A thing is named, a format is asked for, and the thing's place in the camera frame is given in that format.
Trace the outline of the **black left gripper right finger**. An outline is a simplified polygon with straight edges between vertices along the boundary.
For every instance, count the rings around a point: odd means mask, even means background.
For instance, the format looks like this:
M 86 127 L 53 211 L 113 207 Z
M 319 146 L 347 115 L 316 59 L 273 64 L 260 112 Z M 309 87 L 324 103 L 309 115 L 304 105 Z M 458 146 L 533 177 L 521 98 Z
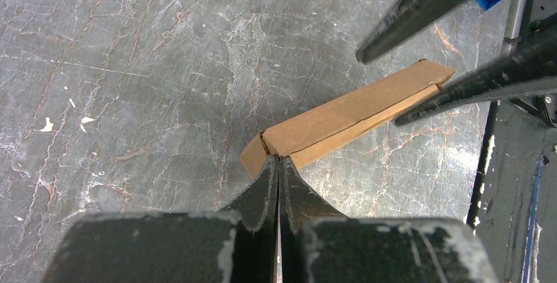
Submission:
M 355 218 L 279 163 L 285 282 L 496 282 L 479 238 L 445 217 Z

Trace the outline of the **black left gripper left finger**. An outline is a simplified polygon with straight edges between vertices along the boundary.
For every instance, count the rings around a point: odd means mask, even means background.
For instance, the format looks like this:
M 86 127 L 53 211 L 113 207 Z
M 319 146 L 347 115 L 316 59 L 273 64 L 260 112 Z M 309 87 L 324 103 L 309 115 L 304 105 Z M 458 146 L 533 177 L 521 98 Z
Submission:
M 274 282 L 279 158 L 219 211 L 96 213 L 77 221 L 44 282 Z

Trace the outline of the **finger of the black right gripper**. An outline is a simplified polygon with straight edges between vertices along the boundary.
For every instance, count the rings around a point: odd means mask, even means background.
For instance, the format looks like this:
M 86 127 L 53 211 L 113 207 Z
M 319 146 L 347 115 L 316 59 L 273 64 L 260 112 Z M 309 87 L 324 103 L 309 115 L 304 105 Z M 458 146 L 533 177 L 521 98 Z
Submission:
M 542 41 L 468 74 L 395 118 L 397 126 L 459 106 L 556 92 L 556 42 Z
M 357 49 L 368 64 L 422 31 L 466 0 L 397 0 Z

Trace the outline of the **brown cardboard box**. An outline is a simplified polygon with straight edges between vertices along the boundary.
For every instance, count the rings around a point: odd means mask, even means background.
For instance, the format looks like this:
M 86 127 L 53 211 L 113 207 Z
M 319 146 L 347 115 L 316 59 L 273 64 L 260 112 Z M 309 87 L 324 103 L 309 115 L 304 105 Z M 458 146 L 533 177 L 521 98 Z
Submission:
M 253 179 L 270 155 L 289 156 L 296 167 L 305 167 L 437 94 L 455 72 L 454 68 L 419 60 L 260 131 L 240 153 L 240 161 Z

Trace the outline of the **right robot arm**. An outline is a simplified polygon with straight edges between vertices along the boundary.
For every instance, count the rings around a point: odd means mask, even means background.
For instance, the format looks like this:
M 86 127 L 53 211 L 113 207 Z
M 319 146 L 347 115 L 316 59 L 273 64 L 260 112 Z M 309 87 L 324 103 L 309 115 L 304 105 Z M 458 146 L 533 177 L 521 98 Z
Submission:
M 398 0 L 356 52 L 367 64 L 403 43 L 465 0 Z M 556 126 L 556 0 L 526 0 L 516 48 L 470 72 L 402 113 L 406 125 L 476 102 L 508 99 Z

